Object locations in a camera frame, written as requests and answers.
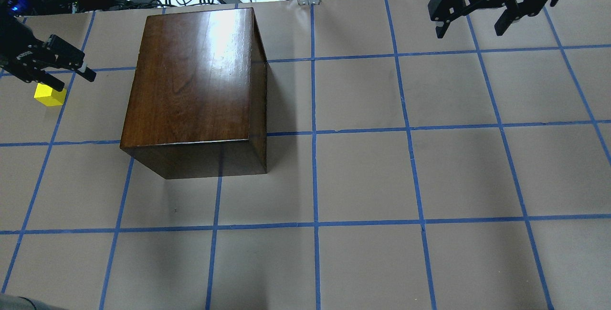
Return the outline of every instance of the yellow cube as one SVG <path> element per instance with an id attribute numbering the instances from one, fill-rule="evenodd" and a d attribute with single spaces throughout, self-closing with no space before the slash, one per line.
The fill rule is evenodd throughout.
<path id="1" fill-rule="evenodd" d="M 47 107 L 61 106 L 66 99 L 66 88 L 61 92 L 57 92 L 57 90 L 46 84 L 38 83 L 34 98 Z"/>

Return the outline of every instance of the box top surface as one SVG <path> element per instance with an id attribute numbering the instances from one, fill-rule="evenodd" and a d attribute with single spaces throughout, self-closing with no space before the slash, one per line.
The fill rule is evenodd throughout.
<path id="1" fill-rule="evenodd" d="M 253 15 L 148 17 L 122 148 L 248 138 Z"/>

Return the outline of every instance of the grid square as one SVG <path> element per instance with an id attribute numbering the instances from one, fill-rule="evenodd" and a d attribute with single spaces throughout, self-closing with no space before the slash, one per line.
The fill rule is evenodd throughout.
<path id="1" fill-rule="evenodd" d="M 521 216 L 497 128 L 413 131 L 426 218 Z"/>
<path id="2" fill-rule="evenodd" d="M 53 147 L 28 229 L 115 227 L 128 164 L 117 144 Z"/>
<path id="3" fill-rule="evenodd" d="M 268 173 L 223 177 L 219 224 L 311 222 L 312 137 L 268 137 Z"/>
<path id="4" fill-rule="evenodd" d="M 112 242 L 113 234 L 25 235 L 6 293 L 96 309 Z"/>
<path id="5" fill-rule="evenodd" d="M 312 55 L 310 6 L 297 1 L 241 3 L 253 8 L 268 59 L 309 58 Z"/>
<path id="6" fill-rule="evenodd" d="M 524 223 L 426 226 L 440 309 L 547 309 Z"/>
<path id="7" fill-rule="evenodd" d="M 312 130 L 311 62 L 268 66 L 268 132 Z"/>
<path id="8" fill-rule="evenodd" d="M 28 18 L 26 25 L 42 42 L 46 42 L 51 34 L 55 34 L 77 49 L 81 49 L 89 29 L 91 15 L 91 12 L 85 12 L 81 14 L 32 16 Z"/>
<path id="9" fill-rule="evenodd" d="M 314 308 L 313 236 L 305 227 L 219 231 L 211 308 Z"/>
<path id="10" fill-rule="evenodd" d="M 46 150 L 0 148 L 0 230 L 21 230 Z"/>
<path id="11" fill-rule="evenodd" d="M 316 128 L 405 127 L 393 58 L 316 62 Z"/>
<path id="12" fill-rule="evenodd" d="M 321 227 L 319 238 L 323 308 L 431 308 L 419 225 Z"/>
<path id="13" fill-rule="evenodd" d="M 54 75 L 66 84 L 72 74 Z M 0 82 L 0 143 L 48 142 L 61 106 L 46 107 L 36 101 L 35 84 L 4 75 Z"/>
<path id="14" fill-rule="evenodd" d="M 122 227 L 212 225 L 216 177 L 164 180 L 135 161 Z"/>
<path id="15" fill-rule="evenodd" d="M 611 44 L 611 0 L 560 0 L 548 12 L 565 46 Z"/>
<path id="16" fill-rule="evenodd" d="M 119 140 L 134 71 L 100 72 L 93 83 L 76 79 L 56 141 Z"/>
<path id="17" fill-rule="evenodd" d="M 148 16 L 158 14 L 161 14 L 161 9 L 96 12 L 85 47 L 85 61 L 89 67 L 99 69 L 136 66 L 144 23 Z"/>
<path id="18" fill-rule="evenodd" d="M 316 139 L 321 221 L 418 219 L 405 132 Z"/>
<path id="19" fill-rule="evenodd" d="M 5 276 L 11 265 L 19 235 L 0 235 L 0 276 Z"/>
<path id="20" fill-rule="evenodd" d="M 105 310 L 203 309 L 211 239 L 210 231 L 120 233 Z"/>
<path id="21" fill-rule="evenodd" d="M 475 53 L 400 58 L 412 127 L 496 122 Z"/>
<path id="22" fill-rule="evenodd" d="M 559 51 L 485 53 L 504 123 L 589 120 Z"/>
<path id="23" fill-rule="evenodd" d="M 480 49 L 558 46 L 543 12 L 532 18 L 524 16 L 519 22 L 512 23 L 502 36 L 497 36 L 495 23 L 504 10 L 476 10 L 469 14 Z"/>
<path id="24" fill-rule="evenodd" d="M 529 215 L 611 213 L 611 167 L 592 125 L 506 135 Z"/>
<path id="25" fill-rule="evenodd" d="M 554 307 L 611 308 L 611 221 L 535 221 L 530 225 Z"/>
<path id="26" fill-rule="evenodd" d="M 178 14 L 179 12 L 195 12 L 195 11 L 211 11 L 211 10 L 227 10 L 233 9 L 232 4 L 216 4 L 216 5 L 191 5 L 187 7 L 170 7 L 166 8 L 166 14 Z"/>
<path id="27" fill-rule="evenodd" d="M 467 19 L 452 22 L 443 39 L 428 13 L 430 0 L 388 0 L 399 53 L 475 50 Z"/>
<path id="28" fill-rule="evenodd" d="M 316 57 L 393 53 L 384 0 L 324 0 L 314 17 Z"/>
<path id="29" fill-rule="evenodd" d="M 611 119 L 611 49 L 566 50 L 588 105 L 597 119 Z"/>

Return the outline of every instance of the wood grain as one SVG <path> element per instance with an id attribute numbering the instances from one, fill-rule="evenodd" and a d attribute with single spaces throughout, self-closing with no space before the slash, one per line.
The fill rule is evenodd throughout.
<path id="1" fill-rule="evenodd" d="M 266 71 L 251 8 L 149 16 L 121 149 L 168 179 L 265 172 Z"/>

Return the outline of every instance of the wooden box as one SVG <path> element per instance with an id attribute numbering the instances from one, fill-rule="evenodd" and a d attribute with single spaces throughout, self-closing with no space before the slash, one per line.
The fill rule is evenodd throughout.
<path id="1" fill-rule="evenodd" d="M 266 173 L 253 9 L 149 16 L 120 148 L 164 179 Z"/>

